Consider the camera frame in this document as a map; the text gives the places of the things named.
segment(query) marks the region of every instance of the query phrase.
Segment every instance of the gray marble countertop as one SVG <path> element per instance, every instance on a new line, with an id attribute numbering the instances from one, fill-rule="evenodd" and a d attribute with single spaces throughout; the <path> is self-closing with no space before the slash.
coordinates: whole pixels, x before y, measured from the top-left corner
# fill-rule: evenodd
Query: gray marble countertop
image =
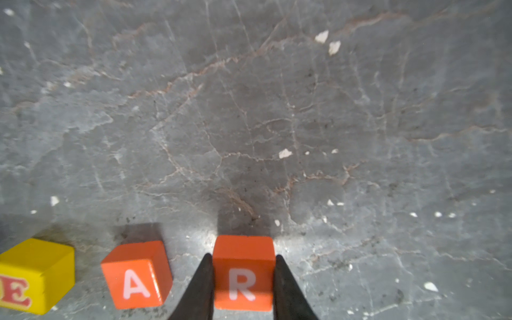
<path id="1" fill-rule="evenodd" d="M 167 319 L 216 236 L 245 234 L 321 320 L 512 319 L 511 1 L 0 9 L 0 251 L 76 249 L 54 310 L 0 318 Z M 99 263 L 152 238 L 172 292 L 116 310 Z"/>

